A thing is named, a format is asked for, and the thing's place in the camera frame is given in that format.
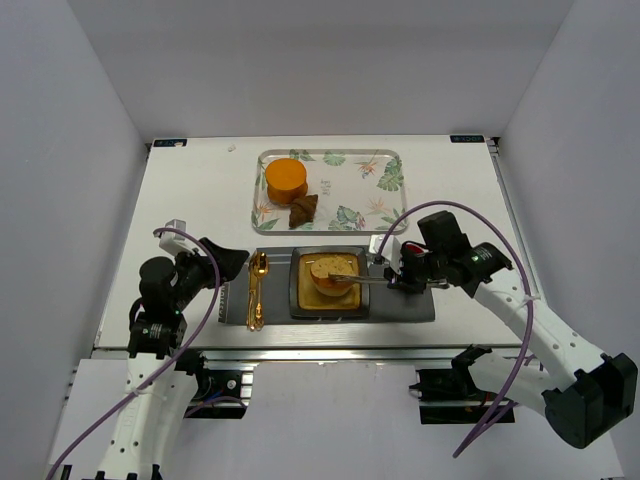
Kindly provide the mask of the small round tart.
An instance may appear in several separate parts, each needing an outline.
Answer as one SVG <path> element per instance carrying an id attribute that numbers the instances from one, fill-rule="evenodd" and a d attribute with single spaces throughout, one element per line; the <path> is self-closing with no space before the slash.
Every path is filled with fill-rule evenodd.
<path id="1" fill-rule="evenodd" d="M 321 294 L 329 297 L 342 297 L 353 287 L 352 282 L 339 282 L 331 278 L 313 278 L 313 283 Z"/>

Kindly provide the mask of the seeded bread slice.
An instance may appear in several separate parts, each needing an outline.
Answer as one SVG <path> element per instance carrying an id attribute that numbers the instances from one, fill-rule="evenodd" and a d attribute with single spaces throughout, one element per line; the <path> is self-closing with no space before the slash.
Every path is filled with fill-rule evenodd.
<path id="1" fill-rule="evenodd" d="M 317 285 L 329 286 L 336 283 L 335 275 L 353 275 L 354 270 L 349 260 L 342 256 L 321 256 L 310 267 L 310 275 Z"/>

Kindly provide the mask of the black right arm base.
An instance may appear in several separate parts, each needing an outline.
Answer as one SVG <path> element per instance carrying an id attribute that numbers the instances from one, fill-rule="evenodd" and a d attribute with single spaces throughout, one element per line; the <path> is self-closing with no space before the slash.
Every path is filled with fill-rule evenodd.
<path id="1" fill-rule="evenodd" d="M 408 387 L 409 394 L 419 401 L 422 425 L 472 425 L 494 405 L 492 418 L 499 423 L 514 423 L 512 411 L 498 415 L 508 405 L 508 399 L 495 401 L 497 392 L 480 390 L 469 373 L 469 367 L 482 355 L 491 353 L 484 346 L 470 346 L 451 360 L 446 368 L 425 368 L 416 371 L 417 381 Z"/>

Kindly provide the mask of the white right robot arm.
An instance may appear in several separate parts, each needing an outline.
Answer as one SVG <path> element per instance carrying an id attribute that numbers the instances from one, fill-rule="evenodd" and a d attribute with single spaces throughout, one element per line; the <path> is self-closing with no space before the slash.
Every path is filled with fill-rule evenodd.
<path id="1" fill-rule="evenodd" d="M 611 356 L 580 336 L 531 292 L 514 256 L 487 242 L 472 245 L 453 213 L 431 214 L 418 226 L 421 244 L 399 244 L 391 232 L 370 239 L 370 253 L 388 264 L 389 285 L 410 292 L 459 287 L 521 341 L 515 360 L 482 346 L 456 356 L 452 369 L 464 392 L 495 392 L 537 412 L 577 449 L 633 413 L 639 370 L 629 356 Z"/>

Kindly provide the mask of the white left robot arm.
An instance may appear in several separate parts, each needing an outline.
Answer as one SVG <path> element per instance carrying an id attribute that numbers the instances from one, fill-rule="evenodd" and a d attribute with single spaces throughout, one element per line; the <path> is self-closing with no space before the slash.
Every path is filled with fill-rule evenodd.
<path id="1" fill-rule="evenodd" d="M 204 289 L 235 279 L 246 250 L 203 237 L 199 250 L 171 246 L 139 269 L 139 298 L 130 311 L 125 405 L 117 412 L 98 479 L 160 479 L 180 424 L 202 380 L 204 360 L 182 347 L 184 311 Z"/>

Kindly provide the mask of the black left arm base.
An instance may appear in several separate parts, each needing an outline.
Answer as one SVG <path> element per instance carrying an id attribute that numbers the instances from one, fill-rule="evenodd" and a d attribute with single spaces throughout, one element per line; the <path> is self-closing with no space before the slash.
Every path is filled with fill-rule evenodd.
<path id="1" fill-rule="evenodd" d="M 248 409 L 255 363 L 225 357 L 220 352 L 200 354 L 198 389 L 185 411 L 187 419 L 240 420 Z"/>

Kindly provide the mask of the round orange bread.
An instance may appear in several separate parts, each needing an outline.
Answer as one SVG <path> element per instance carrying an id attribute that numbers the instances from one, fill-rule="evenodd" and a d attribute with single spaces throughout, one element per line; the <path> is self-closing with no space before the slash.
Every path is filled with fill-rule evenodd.
<path id="1" fill-rule="evenodd" d="M 308 191 L 306 168 L 293 158 L 280 158 L 269 163 L 265 179 L 267 195 L 276 204 L 288 205 Z"/>

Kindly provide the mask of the red tongs holder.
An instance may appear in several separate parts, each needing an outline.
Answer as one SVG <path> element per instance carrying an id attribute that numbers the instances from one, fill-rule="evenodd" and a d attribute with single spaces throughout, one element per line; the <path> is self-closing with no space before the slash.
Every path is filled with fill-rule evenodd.
<path id="1" fill-rule="evenodd" d="M 422 254 L 425 252 L 425 250 L 421 246 L 412 243 L 405 244 L 404 249 L 413 254 Z"/>

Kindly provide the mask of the gold spoon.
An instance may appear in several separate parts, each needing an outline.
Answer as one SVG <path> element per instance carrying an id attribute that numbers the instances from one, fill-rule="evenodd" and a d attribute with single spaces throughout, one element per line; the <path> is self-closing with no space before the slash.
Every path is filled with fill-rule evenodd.
<path id="1" fill-rule="evenodd" d="M 255 306 L 255 329 L 260 331 L 264 327 L 263 308 L 263 280 L 269 273 L 269 259 L 265 252 L 259 252 L 254 268 L 256 277 L 256 306 Z"/>

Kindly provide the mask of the dark grey placemat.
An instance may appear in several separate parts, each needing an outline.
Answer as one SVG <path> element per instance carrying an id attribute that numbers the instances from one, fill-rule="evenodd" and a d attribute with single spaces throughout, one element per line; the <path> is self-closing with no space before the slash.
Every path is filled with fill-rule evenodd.
<path id="1" fill-rule="evenodd" d="M 430 290 L 411 295 L 391 290 L 384 285 L 368 285 L 370 309 L 364 319 L 323 320 L 297 319 L 290 313 L 289 275 L 291 254 L 294 247 L 265 248 L 269 259 L 269 273 L 263 280 L 264 323 L 271 325 L 337 324 L 337 323 L 428 323 L 435 320 L 435 307 Z M 383 272 L 381 265 L 367 259 L 367 270 L 371 276 Z"/>

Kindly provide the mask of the gold fork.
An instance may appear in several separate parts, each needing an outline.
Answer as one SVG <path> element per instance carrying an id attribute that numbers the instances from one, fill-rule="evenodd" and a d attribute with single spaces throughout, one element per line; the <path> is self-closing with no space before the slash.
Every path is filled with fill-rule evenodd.
<path id="1" fill-rule="evenodd" d="M 256 330 L 256 292 L 257 277 L 255 275 L 255 267 L 257 264 L 258 253 L 255 252 L 248 264 L 248 305 L 246 325 L 249 331 Z"/>

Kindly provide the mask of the floral serving tray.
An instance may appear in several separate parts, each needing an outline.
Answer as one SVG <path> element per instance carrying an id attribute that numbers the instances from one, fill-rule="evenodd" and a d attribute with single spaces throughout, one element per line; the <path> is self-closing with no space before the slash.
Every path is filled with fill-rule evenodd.
<path id="1" fill-rule="evenodd" d="M 268 165 L 282 159 L 306 168 L 308 193 L 318 197 L 314 218 L 289 227 L 290 208 L 267 194 Z M 257 160 L 251 224 L 260 234 L 373 234 L 406 211 L 402 160 L 385 149 L 272 149 Z"/>

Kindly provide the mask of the square black yellow plate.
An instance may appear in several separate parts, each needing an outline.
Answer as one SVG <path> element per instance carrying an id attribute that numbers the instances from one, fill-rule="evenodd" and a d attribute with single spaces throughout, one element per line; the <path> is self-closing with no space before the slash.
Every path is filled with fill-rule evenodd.
<path id="1" fill-rule="evenodd" d="M 369 286 L 353 284 L 342 297 L 321 294 L 310 275 L 311 264 L 321 256 L 342 256 L 350 261 L 353 275 L 366 275 L 367 259 L 363 247 L 299 247 L 291 254 L 289 275 L 290 313 L 297 319 L 364 319 L 369 315 Z"/>

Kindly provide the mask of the brown croissant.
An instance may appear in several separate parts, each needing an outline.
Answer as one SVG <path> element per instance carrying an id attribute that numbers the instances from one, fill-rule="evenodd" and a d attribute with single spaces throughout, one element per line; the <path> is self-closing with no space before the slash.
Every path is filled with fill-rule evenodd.
<path id="1" fill-rule="evenodd" d="M 296 198 L 290 205 L 289 228 L 295 229 L 312 222 L 317 209 L 318 195 Z"/>

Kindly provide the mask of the aluminium table rail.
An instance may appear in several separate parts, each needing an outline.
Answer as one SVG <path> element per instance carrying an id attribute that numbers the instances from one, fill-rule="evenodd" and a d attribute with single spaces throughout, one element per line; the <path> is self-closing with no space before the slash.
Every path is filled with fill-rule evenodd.
<path id="1" fill-rule="evenodd" d="M 448 365 L 452 358 L 462 353 L 465 346 L 424 348 L 273 348 L 273 349 L 204 349 L 190 348 L 182 357 L 198 354 L 210 369 L 248 369 L 262 363 L 338 363 L 374 362 L 422 364 L 444 361 Z"/>

